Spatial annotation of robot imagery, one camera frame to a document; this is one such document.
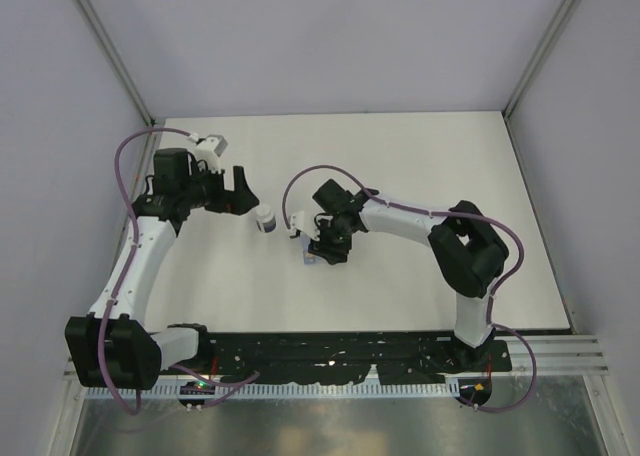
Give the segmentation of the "clear blue pill organizer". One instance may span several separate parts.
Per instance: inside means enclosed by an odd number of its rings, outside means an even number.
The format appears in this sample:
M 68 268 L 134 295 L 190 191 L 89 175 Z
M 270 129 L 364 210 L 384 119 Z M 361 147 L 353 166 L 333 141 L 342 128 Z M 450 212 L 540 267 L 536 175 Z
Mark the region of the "clear blue pill organizer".
M 313 265 L 316 263 L 316 256 L 309 252 L 307 249 L 304 249 L 302 252 L 303 255 L 303 263 L 305 265 Z

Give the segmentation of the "white vitamin pill bottle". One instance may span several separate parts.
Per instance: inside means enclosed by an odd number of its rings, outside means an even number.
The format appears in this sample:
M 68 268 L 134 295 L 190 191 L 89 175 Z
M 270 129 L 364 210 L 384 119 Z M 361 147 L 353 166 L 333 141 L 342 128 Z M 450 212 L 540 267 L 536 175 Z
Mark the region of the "white vitamin pill bottle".
M 267 204 L 259 204 L 254 208 L 256 225 L 260 232 L 271 233 L 276 229 L 277 221 L 273 209 Z

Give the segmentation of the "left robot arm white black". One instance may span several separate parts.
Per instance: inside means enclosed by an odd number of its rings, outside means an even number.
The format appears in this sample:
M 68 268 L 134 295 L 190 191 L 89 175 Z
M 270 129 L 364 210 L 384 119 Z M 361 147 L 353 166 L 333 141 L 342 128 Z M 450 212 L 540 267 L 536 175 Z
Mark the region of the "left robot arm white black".
M 181 363 L 206 372 L 213 345 L 202 324 L 178 323 L 150 333 L 144 318 L 156 278 L 192 211 L 242 216 L 259 205 L 243 167 L 225 172 L 201 150 L 160 149 L 153 156 L 147 190 L 133 202 L 127 244 L 87 315 L 74 316 L 65 340 L 80 383 L 88 388 L 149 390 L 159 375 Z

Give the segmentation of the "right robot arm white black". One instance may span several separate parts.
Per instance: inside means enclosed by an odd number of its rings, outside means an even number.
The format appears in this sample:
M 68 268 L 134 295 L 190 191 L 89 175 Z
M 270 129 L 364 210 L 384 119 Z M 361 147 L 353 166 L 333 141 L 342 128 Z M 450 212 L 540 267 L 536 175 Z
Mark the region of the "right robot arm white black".
M 490 323 L 492 290 L 504 271 L 509 250 L 471 202 L 462 200 L 443 215 L 385 201 L 377 190 L 353 194 L 335 180 L 325 182 L 312 199 L 322 212 L 308 251 L 330 265 L 348 260 L 358 233 L 384 233 L 431 249 L 442 277 L 456 293 L 456 321 L 449 359 L 465 370 L 488 360 L 495 337 Z

